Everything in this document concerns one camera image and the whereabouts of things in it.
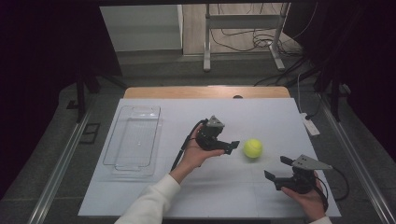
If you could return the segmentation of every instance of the transparent plastic tray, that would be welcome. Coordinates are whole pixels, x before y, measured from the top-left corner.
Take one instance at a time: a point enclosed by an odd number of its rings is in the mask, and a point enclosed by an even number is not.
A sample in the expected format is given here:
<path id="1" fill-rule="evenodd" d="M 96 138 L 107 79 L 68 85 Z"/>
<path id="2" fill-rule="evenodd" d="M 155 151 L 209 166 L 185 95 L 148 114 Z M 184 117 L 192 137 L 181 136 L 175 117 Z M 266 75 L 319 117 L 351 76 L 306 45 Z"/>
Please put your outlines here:
<path id="1" fill-rule="evenodd" d="M 161 129 L 159 106 L 126 105 L 110 135 L 104 165 L 114 175 L 153 175 Z"/>

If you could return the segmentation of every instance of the metal stand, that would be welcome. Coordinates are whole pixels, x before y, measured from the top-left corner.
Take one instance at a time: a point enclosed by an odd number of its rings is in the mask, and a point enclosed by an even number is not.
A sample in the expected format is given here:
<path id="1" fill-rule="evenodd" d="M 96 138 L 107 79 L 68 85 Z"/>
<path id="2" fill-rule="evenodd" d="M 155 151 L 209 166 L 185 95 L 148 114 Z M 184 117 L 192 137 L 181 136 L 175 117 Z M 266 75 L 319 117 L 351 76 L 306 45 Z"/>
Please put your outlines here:
<path id="1" fill-rule="evenodd" d="M 277 70 L 284 71 L 285 65 L 277 52 L 277 42 L 285 23 L 288 8 L 289 3 L 285 3 L 280 15 L 210 15 L 209 4 L 206 4 L 204 71 L 210 71 L 210 29 L 276 29 L 269 50 L 274 58 Z"/>

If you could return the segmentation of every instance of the power strip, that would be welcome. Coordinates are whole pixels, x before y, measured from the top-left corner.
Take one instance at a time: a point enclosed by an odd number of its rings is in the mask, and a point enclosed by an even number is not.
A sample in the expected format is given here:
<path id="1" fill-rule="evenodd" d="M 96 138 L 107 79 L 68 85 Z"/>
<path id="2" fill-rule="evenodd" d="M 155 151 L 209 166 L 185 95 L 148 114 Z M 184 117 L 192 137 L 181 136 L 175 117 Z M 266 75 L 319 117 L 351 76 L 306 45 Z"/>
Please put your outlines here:
<path id="1" fill-rule="evenodd" d="M 320 135 L 320 132 L 317 129 L 317 126 L 315 126 L 314 122 L 312 122 L 311 119 L 306 119 L 305 117 L 306 117 L 306 113 L 301 113 L 301 120 L 303 121 L 303 124 L 305 125 L 305 128 L 308 131 L 309 135 L 311 136 Z"/>

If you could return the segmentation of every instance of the yellow tennis ball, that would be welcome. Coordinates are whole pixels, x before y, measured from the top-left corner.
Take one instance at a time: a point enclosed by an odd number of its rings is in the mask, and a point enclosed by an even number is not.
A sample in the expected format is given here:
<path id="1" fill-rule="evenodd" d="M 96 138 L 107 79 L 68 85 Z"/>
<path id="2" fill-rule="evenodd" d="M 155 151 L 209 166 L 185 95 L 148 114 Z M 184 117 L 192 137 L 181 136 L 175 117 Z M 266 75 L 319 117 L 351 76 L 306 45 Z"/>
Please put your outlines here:
<path id="1" fill-rule="evenodd" d="M 258 139 L 250 138 L 245 142 L 243 151 L 249 158 L 258 158 L 262 154 L 262 142 Z"/>

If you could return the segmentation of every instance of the hand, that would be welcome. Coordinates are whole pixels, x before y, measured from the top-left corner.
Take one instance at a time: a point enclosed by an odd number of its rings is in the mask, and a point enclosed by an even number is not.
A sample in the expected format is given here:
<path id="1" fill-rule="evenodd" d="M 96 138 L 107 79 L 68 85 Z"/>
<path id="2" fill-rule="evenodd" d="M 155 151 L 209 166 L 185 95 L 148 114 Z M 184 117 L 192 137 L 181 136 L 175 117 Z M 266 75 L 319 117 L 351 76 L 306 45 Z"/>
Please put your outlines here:
<path id="1" fill-rule="evenodd" d="M 183 158 L 177 167 L 171 171 L 171 173 L 169 173 L 169 175 L 171 175 L 179 184 L 195 168 L 200 167 L 206 159 L 224 154 L 223 149 L 205 151 L 198 146 L 197 142 L 195 141 L 195 137 L 198 133 L 198 130 L 201 128 L 202 124 L 194 130 L 191 135 L 191 140 L 184 150 Z"/>
<path id="2" fill-rule="evenodd" d="M 318 179 L 317 187 L 322 190 Z M 326 216 L 323 208 L 323 201 L 321 200 L 318 193 L 313 189 L 306 194 L 299 194 L 292 189 L 285 187 L 282 187 L 282 191 L 300 204 L 310 221 L 316 221 Z"/>

